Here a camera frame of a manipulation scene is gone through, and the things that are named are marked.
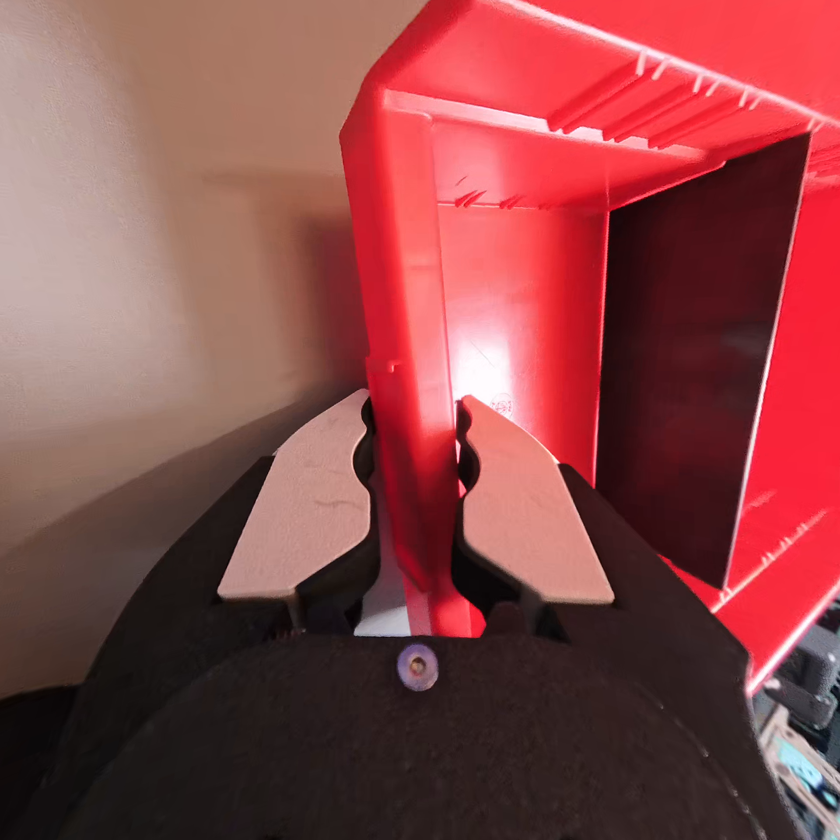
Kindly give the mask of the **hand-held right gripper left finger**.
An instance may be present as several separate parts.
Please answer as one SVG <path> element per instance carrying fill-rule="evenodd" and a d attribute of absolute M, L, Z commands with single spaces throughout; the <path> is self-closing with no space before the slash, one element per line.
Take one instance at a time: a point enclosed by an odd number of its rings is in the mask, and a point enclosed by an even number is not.
<path fill-rule="evenodd" d="M 355 603 L 377 579 L 368 390 L 279 446 L 217 594 L 224 601 Z"/>

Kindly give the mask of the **red plastic bin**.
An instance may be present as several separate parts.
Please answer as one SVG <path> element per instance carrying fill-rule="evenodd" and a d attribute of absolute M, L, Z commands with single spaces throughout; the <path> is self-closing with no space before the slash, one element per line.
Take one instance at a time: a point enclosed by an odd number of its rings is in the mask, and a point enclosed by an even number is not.
<path fill-rule="evenodd" d="M 838 595 L 838 2 L 428 2 L 375 62 L 340 145 L 414 634 L 481 628 L 449 575 L 460 399 L 595 485 L 611 212 L 801 133 L 727 583 L 662 555 L 751 694 Z"/>

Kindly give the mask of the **dark cloth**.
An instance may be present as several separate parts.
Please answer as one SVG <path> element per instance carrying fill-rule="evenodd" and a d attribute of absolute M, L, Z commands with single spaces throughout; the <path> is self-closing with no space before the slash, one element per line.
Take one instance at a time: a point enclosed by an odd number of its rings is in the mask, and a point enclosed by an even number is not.
<path fill-rule="evenodd" d="M 8 838 L 51 767 L 78 686 L 23 692 L 1 701 L 1 838 Z"/>

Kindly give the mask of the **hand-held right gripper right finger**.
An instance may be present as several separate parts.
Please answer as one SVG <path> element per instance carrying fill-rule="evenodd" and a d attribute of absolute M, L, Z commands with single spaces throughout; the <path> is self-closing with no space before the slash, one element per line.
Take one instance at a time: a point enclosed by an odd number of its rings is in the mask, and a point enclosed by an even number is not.
<path fill-rule="evenodd" d="M 468 562 L 538 604 L 615 601 L 560 463 L 473 395 L 458 403 L 458 541 Z"/>

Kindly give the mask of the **black bin divider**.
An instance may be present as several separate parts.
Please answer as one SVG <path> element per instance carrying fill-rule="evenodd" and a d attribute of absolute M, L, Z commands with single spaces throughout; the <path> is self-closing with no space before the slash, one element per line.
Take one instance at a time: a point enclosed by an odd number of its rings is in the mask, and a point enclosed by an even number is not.
<path fill-rule="evenodd" d="M 595 488 L 659 554 L 727 583 L 812 136 L 610 215 Z"/>

